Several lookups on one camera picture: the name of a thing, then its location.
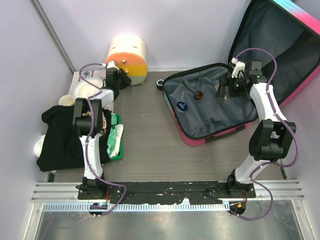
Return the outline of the small gold perfume bottle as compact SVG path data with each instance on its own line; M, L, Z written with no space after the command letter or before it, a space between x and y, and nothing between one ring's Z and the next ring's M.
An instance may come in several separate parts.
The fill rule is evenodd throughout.
M230 100L230 94L229 94L229 87L228 86L222 86L221 87L221 98L228 102Z

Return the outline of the pastel three-drawer storage box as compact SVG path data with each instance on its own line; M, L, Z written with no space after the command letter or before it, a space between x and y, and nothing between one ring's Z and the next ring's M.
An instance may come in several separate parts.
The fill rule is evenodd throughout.
M131 79L131 85L144 85L148 75L147 47L133 34L121 34L112 39L105 63L114 62Z

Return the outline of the small amber glass jar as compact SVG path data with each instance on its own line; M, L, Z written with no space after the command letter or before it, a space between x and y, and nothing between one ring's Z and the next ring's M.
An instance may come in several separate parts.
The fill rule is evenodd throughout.
M201 91L196 91L195 94L194 94L194 98L196 100L201 100L203 97L203 93Z

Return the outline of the pink and teal children's suitcase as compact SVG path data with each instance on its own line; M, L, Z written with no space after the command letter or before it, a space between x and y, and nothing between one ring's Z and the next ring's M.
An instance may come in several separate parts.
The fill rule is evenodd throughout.
M320 23L289 0L253 0L247 7L229 52L242 62L259 60L272 78L281 106L290 103L320 72ZM213 63L167 77L162 90L183 141L199 146L235 134L258 117L248 97L225 102L216 97L223 74L232 63ZM203 93L200 100L194 98ZM176 105L184 102L185 113Z

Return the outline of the black floral print shirt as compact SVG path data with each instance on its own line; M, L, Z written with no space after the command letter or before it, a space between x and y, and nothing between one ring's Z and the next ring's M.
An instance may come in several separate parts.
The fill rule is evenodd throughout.
M56 105L41 119L48 125L41 154L36 161L40 171L67 170L85 166L83 147L73 128L73 106Z

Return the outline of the white towel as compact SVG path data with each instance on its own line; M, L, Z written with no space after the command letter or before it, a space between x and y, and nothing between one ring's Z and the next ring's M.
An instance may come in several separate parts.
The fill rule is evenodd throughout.
M36 142L33 151L36 157L40 157L41 153L42 153L42 149L43 149L43 144L44 144L44 140L45 140L46 135L42 135L40 137L40 139Z

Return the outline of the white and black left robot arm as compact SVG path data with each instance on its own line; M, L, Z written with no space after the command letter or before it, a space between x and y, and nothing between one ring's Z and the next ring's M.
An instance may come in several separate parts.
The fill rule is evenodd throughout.
M72 126L82 146L84 175L77 185L79 200L102 199L107 194L107 182L101 163L100 138L103 135L103 110L118 97L120 90L131 85L127 73L115 65L102 64L105 79L101 86L87 78L82 81L94 88L85 97L75 99Z

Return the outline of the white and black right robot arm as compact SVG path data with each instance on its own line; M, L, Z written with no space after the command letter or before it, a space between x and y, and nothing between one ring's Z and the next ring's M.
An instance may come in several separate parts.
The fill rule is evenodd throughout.
M248 157L231 172L224 187L230 197L236 198L251 191L255 177L268 164L287 156L297 128L282 114L260 61L244 63L234 57L231 65L232 73L221 76L215 96L221 99L250 97L259 119L249 140Z

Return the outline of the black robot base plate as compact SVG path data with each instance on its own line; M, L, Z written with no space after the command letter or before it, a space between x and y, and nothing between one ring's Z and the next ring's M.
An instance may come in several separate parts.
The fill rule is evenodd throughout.
M173 205L188 199L192 205L216 204L221 199L256 197L254 185L236 184L231 187L219 181L132 181L113 185L96 182L76 186L79 200L109 200L112 204Z

